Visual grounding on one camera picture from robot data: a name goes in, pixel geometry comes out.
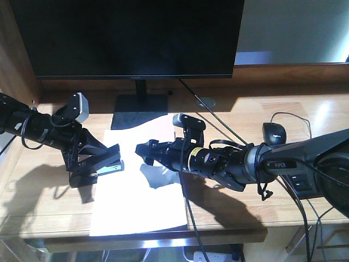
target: wall outlet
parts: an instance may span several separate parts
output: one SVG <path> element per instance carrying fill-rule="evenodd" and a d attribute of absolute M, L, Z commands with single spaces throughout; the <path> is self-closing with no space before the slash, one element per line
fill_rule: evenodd
<path fill-rule="evenodd" d="M 232 260 L 231 254 L 206 252 L 209 262 L 237 262 Z M 194 252 L 194 262 L 207 262 L 201 251 Z"/>

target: black mouse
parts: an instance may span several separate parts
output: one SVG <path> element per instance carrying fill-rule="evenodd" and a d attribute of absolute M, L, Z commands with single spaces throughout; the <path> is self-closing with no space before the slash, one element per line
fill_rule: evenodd
<path fill-rule="evenodd" d="M 263 138 L 268 146 L 281 145 L 286 143 L 286 131 L 277 123 L 263 123 Z"/>

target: white paper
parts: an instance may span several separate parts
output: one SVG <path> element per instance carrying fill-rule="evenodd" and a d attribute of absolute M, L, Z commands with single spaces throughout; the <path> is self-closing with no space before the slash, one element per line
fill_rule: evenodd
<path fill-rule="evenodd" d="M 98 177 L 90 236 L 123 235 L 186 225 L 183 193 L 177 172 L 157 162 L 148 166 L 135 153 L 149 139 L 175 138 L 172 115 L 141 126 L 106 130 L 104 144 L 120 145 L 124 170 Z"/>

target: wooden desk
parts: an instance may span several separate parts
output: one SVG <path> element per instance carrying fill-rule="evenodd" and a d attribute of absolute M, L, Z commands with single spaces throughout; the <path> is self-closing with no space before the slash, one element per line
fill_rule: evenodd
<path fill-rule="evenodd" d="M 296 89 L 264 88 L 266 93 L 274 96 L 263 96 L 263 91 L 255 88 L 240 91 L 204 88 L 196 92 L 201 96 L 214 98 L 218 102 L 215 112 L 219 117 L 246 141 L 255 144 L 263 140 L 262 123 L 269 121 L 276 111 L 288 111 L 308 118 L 312 124 L 313 136 L 349 127 L 349 94 L 286 95 L 294 93 Z M 321 90 L 322 93 L 326 93 L 330 88 L 322 87 Z M 103 140 L 104 130 L 110 128 L 116 94 L 116 91 L 85 92 L 90 102 L 91 114 L 83 126 L 100 141 Z M 65 104 L 69 96 L 68 92 L 51 92 L 45 96 L 39 111 L 52 113 Z M 234 138 L 209 113 L 199 109 L 194 98 L 186 90 L 174 90 L 169 100 L 171 112 L 186 112 L 206 121 L 206 144 L 213 139 L 226 139 L 227 136 Z M 295 117 L 279 115 L 274 121 L 285 126 L 287 142 L 309 138 L 305 123 Z M 177 136 L 183 135 L 180 129 L 176 129 L 176 133 Z M 53 252 L 113 249 L 121 242 L 121 248 L 150 247 L 151 242 L 146 244 L 143 240 L 151 240 L 153 237 L 162 237 L 166 240 L 163 241 L 165 246 L 195 244 L 189 216 L 189 233 L 183 233 L 182 236 L 134 235 L 126 239 L 120 238 L 121 242 L 115 237 L 88 237 L 93 202 L 83 204 L 79 190 L 69 188 L 68 174 L 61 153 L 53 148 L 27 150 L 21 146 L 20 139 L 17 138 L 1 170 L 1 238 L 19 236 L 51 239 L 46 242 Z M 217 183 L 212 180 L 203 180 L 191 175 L 187 175 L 186 180 L 195 221 L 205 243 L 261 242 L 267 234 L 267 227 L 303 224 L 296 205 L 277 182 L 269 184 L 269 189 L 274 195 L 266 201 L 261 201 L 255 185 L 248 185 L 245 191 L 240 193 L 216 188 Z M 95 186 L 91 188 L 92 197 L 94 189 Z M 314 199 L 312 203 L 319 213 L 330 207 L 324 198 Z M 314 224 L 316 216 L 306 201 L 303 204 L 309 223 Z M 332 210 L 322 221 L 330 224 L 348 222 L 337 210 Z M 168 240 L 171 237 L 182 241 L 173 243 Z M 132 240 L 137 240 L 137 244 L 133 245 Z"/>

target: black robotic arm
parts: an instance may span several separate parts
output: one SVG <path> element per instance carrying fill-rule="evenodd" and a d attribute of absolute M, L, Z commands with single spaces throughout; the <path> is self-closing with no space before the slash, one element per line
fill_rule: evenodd
<path fill-rule="evenodd" d="M 68 104 L 53 115 L 41 114 L 16 99 L 0 93 L 0 134 L 20 136 L 26 148 L 50 146 L 62 152 L 71 187 L 97 182 L 97 170 L 105 166 L 121 166 L 119 145 L 107 148 L 81 123 L 88 117 L 88 101 L 75 93 Z M 25 139 L 40 143 L 30 148 Z M 79 161 L 79 157 L 88 156 Z"/>
<path fill-rule="evenodd" d="M 170 170 L 210 178 L 240 192 L 246 184 L 270 183 L 283 176 L 300 199 L 324 196 L 349 217 L 349 129 L 277 146 L 214 140 L 203 148 L 202 120 L 178 114 L 173 124 L 184 129 L 185 139 L 137 145 L 136 153 L 146 164 L 156 160 Z"/>

